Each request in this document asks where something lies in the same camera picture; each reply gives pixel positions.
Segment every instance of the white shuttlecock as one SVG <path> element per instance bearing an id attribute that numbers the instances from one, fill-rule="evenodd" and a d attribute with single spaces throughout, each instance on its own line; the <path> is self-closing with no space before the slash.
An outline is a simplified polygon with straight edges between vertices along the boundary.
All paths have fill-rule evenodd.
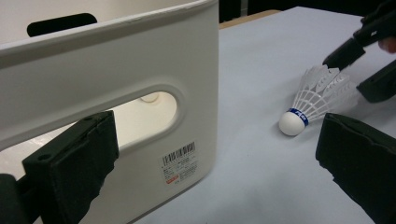
<path id="1" fill-rule="evenodd" d="M 314 66 L 303 75 L 292 107 L 279 120 L 279 129 L 287 135 L 297 135 L 309 122 L 323 119 L 327 112 L 352 102 L 356 94 L 356 85 L 338 68 Z"/>

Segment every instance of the barcode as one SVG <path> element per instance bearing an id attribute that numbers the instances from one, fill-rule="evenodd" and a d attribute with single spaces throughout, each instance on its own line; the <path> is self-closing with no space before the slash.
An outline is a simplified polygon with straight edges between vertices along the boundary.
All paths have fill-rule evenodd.
<path id="1" fill-rule="evenodd" d="M 168 155 L 163 157 L 163 166 L 168 165 L 170 162 L 182 158 L 184 155 L 186 155 L 189 152 L 193 152 L 195 150 L 195 143 L 192 142 L 172 153 L 169 153 Z"/>

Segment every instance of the barcode label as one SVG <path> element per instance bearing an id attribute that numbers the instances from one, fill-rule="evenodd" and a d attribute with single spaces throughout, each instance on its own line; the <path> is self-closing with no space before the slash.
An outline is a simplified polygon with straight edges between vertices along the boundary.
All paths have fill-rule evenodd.
<path id="1" fill-rule="evenodd" d="M 163 157 L 163 166 L 167 166 L 170 162 L 175 161 L 181 157 L 183 157 L 184 155 L 191 153 L 195 151 L 195 143 L 192 142 L 186 146 L 184 146 L 183 148 L 178 149 L 177 151 L 174 151 L 170 154 L 168 154 L 167 156 Z"/>
<path id="2" fill-rule="evenodd" d="M 159 159 L 166 186 L 174 186 L 195 174 L 198 167 L 195 142 Z"/>

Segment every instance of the white table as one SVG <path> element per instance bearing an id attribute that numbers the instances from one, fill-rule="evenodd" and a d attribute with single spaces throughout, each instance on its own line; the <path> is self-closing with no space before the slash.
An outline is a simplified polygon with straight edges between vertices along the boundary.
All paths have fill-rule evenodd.
<path id="1" fill-rule="evenodd" d="M 360 18 L 303 7 L 219 32 L 217 164 L 136 223 L 374 223 L 315 159 L 321 121 L 297 137 L 277 128 L 305 69 L 361 28 Z M 395 59 L 375 44 L 345 70 L 360 83 Z M 395 98 L 361 99 L 350 117 L 396 136 Z"/>

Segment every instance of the blue band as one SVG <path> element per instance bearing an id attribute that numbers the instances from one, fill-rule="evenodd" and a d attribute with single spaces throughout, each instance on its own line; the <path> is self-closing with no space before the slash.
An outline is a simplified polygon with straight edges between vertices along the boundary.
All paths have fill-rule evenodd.
<path id="1" fill-rule="evenodd" d="M 298 110 L 296 108 L 290 108 L 287 112 L 291 112 L 291 113 L 297 115 L 297 117 L 299 117 L 303 121 L 305 127 L 308 125 L 308 118 L 300 110 Z"/>

